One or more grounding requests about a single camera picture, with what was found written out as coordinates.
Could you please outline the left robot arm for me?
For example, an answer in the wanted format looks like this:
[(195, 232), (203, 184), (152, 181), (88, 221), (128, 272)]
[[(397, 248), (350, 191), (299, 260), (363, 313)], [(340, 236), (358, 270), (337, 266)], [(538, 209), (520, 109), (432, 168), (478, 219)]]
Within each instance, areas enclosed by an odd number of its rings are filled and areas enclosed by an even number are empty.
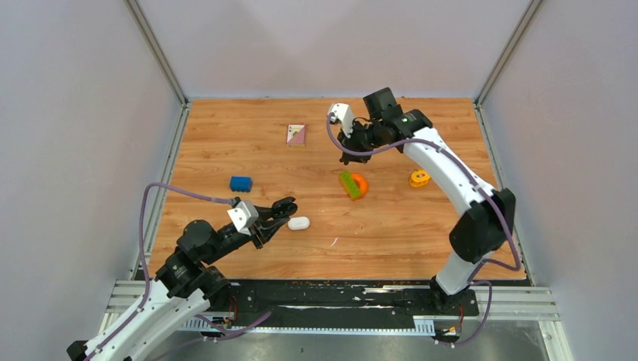
[(236, 197), (227, 225), (214, 229), (206, 220), (188, 223), (144, 293), (103, 333), (73, 342), (69, 358), (144, 360), (197, 314), (223, 310), (230, 301), (230, 282), (214, 263), (249, 243), (262, 248), (296, 213), (295, 201), (286, 197), (260, 207)]

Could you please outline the white earbud charging case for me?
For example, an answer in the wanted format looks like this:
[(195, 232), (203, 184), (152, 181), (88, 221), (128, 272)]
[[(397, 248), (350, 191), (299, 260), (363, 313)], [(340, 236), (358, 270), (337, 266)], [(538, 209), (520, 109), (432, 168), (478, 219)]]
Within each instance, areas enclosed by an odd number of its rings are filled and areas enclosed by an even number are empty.
[(288, 229), (292, 231), (305, 230), (310, 227), (310, 219), (308, 217), (292, 217), (287, 222)]

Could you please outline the black earbud charging case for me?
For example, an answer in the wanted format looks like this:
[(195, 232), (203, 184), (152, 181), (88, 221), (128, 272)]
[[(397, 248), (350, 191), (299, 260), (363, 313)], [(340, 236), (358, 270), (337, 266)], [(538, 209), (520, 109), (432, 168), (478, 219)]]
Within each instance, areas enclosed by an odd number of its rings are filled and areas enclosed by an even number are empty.
[(279, 199), (272, 204), (272, 217), (282, 218), (290, 217), (298, 210), (296, 199), (292, 196)]

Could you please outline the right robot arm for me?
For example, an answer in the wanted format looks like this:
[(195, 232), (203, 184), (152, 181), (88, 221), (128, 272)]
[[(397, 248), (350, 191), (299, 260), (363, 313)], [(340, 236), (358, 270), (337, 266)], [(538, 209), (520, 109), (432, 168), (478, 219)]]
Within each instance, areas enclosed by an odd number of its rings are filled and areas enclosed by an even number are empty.
[(358, 118), (345, 103), (327, 111), (327, 125), (340, 127), (331, 141), (341, 151), (340, 162), (367, 163), (372, 155), (392, 149), (425, 170), (453, 205), (459, 220), (449, 233), (452, 251), (436, 274), (430, 292), (434, 311), (448, 314), (460, 303), (464, 291), (486, 263), (497, 264), (492, 254), (512, 237), (516, 198), (496, 189), (472, 171), (444, 142), (433, 122), (418, 109), (403, 110), (390, 88), (364, 97), (367, 118)]

